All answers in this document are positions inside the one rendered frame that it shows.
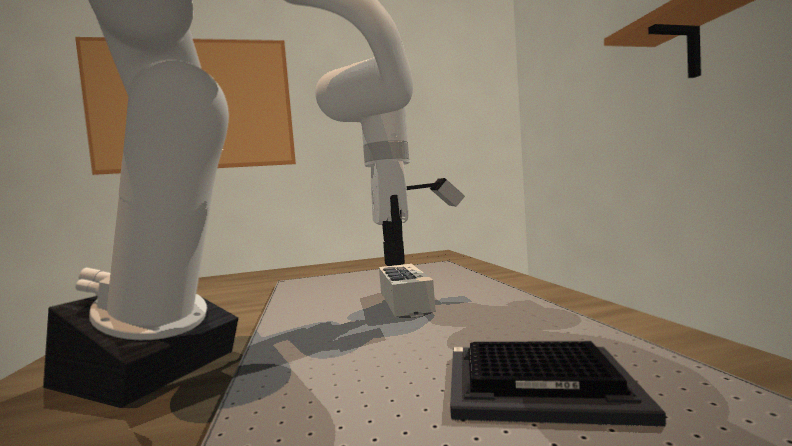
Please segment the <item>white button panel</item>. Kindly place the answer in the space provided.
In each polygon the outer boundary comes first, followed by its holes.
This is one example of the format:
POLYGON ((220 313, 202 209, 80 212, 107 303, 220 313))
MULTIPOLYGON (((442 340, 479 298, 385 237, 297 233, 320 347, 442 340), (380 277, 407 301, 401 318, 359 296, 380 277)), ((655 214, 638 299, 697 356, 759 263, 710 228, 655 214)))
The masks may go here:
POLYGON ((435 312, 433 279, 412 264, 379 267, 381 293, 394 317, 435 312))

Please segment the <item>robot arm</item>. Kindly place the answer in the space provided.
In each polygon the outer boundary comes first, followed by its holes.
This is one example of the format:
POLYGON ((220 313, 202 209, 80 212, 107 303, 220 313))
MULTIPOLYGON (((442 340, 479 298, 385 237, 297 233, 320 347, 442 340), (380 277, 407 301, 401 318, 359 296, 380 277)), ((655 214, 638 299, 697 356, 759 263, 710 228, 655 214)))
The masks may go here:
MULTIPOLYGON (((206 316, 196 292, 227 101, 201 69, 189 29, 192 0, 88 1, 128 105, 111 272, 84 268, 75 288, 98 296, 90 322, 105 334, 176 336, 206 316)), ((322 76, 318 106, 333 120, 361 123, 364 163, 409 159, 405 106, 413 80, 385 8, 378 0, 284 1, 335 13, 364 35, 375 58, 322 76)))

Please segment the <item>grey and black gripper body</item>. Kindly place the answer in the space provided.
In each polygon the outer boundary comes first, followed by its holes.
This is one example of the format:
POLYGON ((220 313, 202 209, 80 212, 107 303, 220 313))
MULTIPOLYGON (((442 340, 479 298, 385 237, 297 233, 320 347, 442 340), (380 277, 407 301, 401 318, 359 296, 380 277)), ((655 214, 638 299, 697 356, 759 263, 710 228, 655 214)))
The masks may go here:
POLYGON ((382 159, 365 162, 371 167, 371 197, 373 222, 382 225, 383 221, 392 221, 390 196, 398 196, 399 213, 402 223, 408 220, 408 200, 404 165, 409 159, 382 159))

